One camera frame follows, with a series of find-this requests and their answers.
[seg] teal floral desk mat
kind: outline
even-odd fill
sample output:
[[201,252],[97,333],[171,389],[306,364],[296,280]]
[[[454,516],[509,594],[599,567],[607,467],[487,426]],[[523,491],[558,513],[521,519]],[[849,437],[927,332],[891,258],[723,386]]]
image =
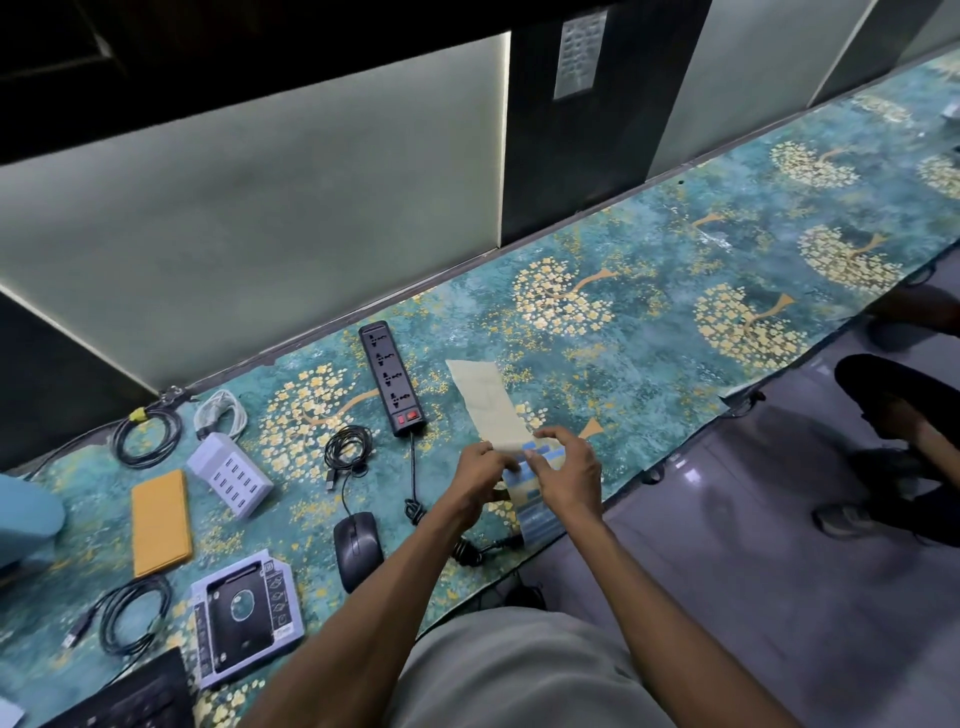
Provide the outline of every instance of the teal floral desk mat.
[[[429,418],[418,444],[421,499],[436,500],[477,439],[446,359],[495,360],[516,410],[591,434],[610,497],[723,409],[719,395],[788,366],[960,236],[960,133],[941,111],[960,97],[960,54],[830,104],[371,317],[386,319]],[[249,522],[188,474],[195,555],[160,647],[193,667],[190,584],[261,548],[294,569],[315,632],[344,602],[332,547],[345,512],[324,486],[323,445],[343,423],[374,430],[354,511],[373,511],[389,554],[411,532],[407,442],[396,440],[356,335],[361,322],[228,384],[250,414],[240,441],[276,488]],[[192,407],[183,418],[190,422]],[[310,424],[305,418],[322,421]],[[156,437],[145,425],[142,437]],[[132,576],[131,486],[182,468],[184,435],[151,472],[101,446],[68,455],[39,482],[68,510],[60,560],[0,595],[0,690],[37,725],[96,692],[120,667],[90,634],[60,641],[78,613]],[[470,534],[504,536],[516,518],[491,506]],[[480,569],[449,562],[424,627],[529,557]],[[152,605],[131,613],[142,627]],[[276,669],[198,697],[204,726],[230,726]]]

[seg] white usb charger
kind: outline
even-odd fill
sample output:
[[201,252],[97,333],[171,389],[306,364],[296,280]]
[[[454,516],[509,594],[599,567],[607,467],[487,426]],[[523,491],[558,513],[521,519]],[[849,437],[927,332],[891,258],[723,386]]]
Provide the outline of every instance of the white usb charger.
[[211,432],[186,466],[203,478],[238,519],[249,516],[274,484],[229,436]]

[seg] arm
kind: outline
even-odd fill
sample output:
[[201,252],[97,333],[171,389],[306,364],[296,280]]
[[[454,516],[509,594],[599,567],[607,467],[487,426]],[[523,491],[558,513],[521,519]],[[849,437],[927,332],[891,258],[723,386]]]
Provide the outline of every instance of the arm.
[[242,728],[379,725],[447,557],[516,467],[490,443],[464,449],[437,504],[271,679]]
[[603,590],[644,684],[678,728],[799,728],[777,699],[684,612],[607,528],[600,464],[588,443],[563,427],[535,434],[555,437],[566,448],[564,466],[558,471],[541,456],[527,453],[543,500],[564,524]]

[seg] golden tree pattern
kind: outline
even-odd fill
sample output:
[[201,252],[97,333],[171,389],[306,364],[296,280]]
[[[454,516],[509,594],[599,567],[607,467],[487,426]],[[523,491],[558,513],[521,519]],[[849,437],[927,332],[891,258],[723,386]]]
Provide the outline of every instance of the golden tree pattern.
[[783,141],[770,150],[770,159],[791,180],[812,187],[846,187],[860,179],[852,167],[844,167],[829,161],[843,150],[834,149],[817,155],[805,145],[795,141]]
[[886,293],[903,278],[903,269],[887,261],[883,253],[869,251],[886,238],[874,235],[867,245],[855,248],[843,239],[839,228],[818,225],[800,236],[800,255],[827,280],[876,295]]
[[953,160],[945,155],[927,157],[917,167],[917,172],[930,187],[953,200],[960,200],[960,170]]
[[720,353],[748,370],[780,369],[802,351],[806,334],[773,318],[793,303],[786,294],[772,308],[756,313],[744,299],[743,287],[720,283],[704,291],[694,307],[700,333]]
[[324,446],[330,435],[353,422],[347,412],[354,404],[376,396],[374,389],[344,403],[356,386],[344,382],[346,372],[322,364],[300,372],[297,381],[288,381],[274,392],[260,421],[260,445],[265,446],[260,454],[274,473],[295,480],[322,477]]
[[865,111],[882,116],[892,124],[902,124],[910,121],[910,112],[900,104],[894,104],[892,101],[881,99],[869,93],[858,93],[851,98],[854,106],[860,107]]
[[530,402],[526,401],[523,404],[517,404],[514,409],[516,413],[523,418],[523,422],[530,427],[531,432],[546,425],[546,415],[548,411],[546,407],[535,409]]
[[611,301],[591,302],[581,288],[593,280],[615,276],[607,269],[571,287],[573,274],[553,257],[535,260],[514,279],[514,303],[523,320],[554,334],[573,336],[598,331],[612,321]]
[[938,59],[930,62],[930,67],[935,68],[948,77],[960,76],[960,53],[947,53]]

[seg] usb connector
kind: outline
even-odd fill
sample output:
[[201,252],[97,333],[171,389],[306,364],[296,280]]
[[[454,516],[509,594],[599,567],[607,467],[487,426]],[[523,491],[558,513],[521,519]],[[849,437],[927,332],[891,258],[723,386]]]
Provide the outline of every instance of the usb connector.
[[63,638],[63,642],[60,643],[63,649],[72,649],[76,643],[84,638],[86,630],[90,628],[90,623],[93,621],[93,616],[96,613],[97,608],[93,607],[80,615],[80,618],[73,623],[72,627],[70,627],[70,631],[66,633],[66,637]]

